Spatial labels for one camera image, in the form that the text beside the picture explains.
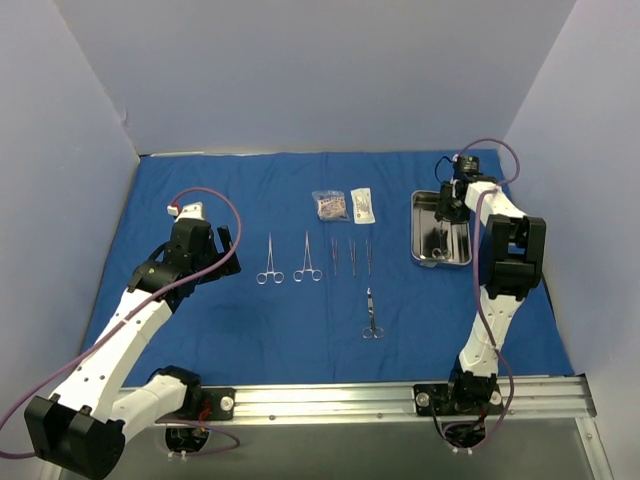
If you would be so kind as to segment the stainless steel instrument tray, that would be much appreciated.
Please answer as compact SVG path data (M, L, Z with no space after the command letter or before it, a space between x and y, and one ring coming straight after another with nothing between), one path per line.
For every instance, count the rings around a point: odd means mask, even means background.
M411 196L411 255L423 267L463 267L472 262L472 243L469 223L451 224L437 221L434 213L439 193L416 190ZM432 248L438 245L437 228L440 223L448 230L451 258L439 261L432 257Z

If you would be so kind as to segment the steel hemostat forceps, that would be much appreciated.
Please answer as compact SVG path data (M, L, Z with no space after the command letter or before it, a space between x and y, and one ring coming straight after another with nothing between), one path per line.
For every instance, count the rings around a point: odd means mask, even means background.
M293 272L293 280L296 283L301 283L306 275L309 275L314 282L319 282L323 278L323 272L320 269L316 269L313 267L308 231L305 232L303 265L300 269Z
M272 280L275 284L282 284L284 282L284 279L285 279L284 273L281 271L277 271L275 269L274 255L273 255L273 239L272 239L272 234L269 234L266 267L263 272L259 272L256 274L256 282L259 285L265 285L270 280Z

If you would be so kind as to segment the white sterile packet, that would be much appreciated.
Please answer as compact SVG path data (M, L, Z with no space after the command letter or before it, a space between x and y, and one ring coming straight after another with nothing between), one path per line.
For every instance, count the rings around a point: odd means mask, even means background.
M357 225L371 225L376 222L373 211L371 189L357 188L351 191L354 223Z

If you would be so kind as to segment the steel tweezers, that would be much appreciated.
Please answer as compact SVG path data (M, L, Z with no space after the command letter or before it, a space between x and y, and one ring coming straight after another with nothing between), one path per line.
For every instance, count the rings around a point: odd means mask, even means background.
M339 274L339 242L335 237L331 238L331 256L334 276L337 277Z
M357 276L357 245L356 241L352 238L349 238L348 243L351 261L351 272L353 278L355 278Z
M373 248L372 242L370 238L365 240L365 248L366 248L366 261L367 261L367 275L370 277L372 275L372 263L373 263Z

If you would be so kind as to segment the purple printed clear pouch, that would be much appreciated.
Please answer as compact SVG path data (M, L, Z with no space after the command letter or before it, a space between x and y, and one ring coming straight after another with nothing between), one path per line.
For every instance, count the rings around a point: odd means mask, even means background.
M321 221L349 221L345 194L342 191L314 191L312 198L316 214Z

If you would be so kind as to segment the steel bandage scissors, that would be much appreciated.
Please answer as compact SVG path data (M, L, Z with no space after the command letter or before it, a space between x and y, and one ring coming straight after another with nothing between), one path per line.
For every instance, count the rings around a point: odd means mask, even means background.
M384 329L376 322L374 300L370 287L366 289L366 296L369 325L363 329L362 336L364 339L382 339L384 337Z
M443 223L440 223L436 233L438 245L432 248L432 257L439 261L448 261L451 258L448 247L448 230Z

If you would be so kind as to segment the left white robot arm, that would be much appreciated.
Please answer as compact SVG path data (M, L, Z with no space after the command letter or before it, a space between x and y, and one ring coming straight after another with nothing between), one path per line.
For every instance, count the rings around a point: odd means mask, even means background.
M201 379L182 367L159 368L132 393L119 391L150 340L196 287L240 270L228 227L175 220L169 240L134 270L114 315L73 372L49 397L36 395L26 406L35 456L104 479L138 433L167 415L199 415Z

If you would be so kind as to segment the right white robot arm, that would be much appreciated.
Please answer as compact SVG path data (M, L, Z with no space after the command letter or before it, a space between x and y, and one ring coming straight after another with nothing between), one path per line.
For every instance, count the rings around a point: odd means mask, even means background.
M511 321L541 281L546 222L515 206L476 156L456 155L452 179L441 184L435 219L475 221L472 271L476 316L458 355L444 400L455 412L491 399Z

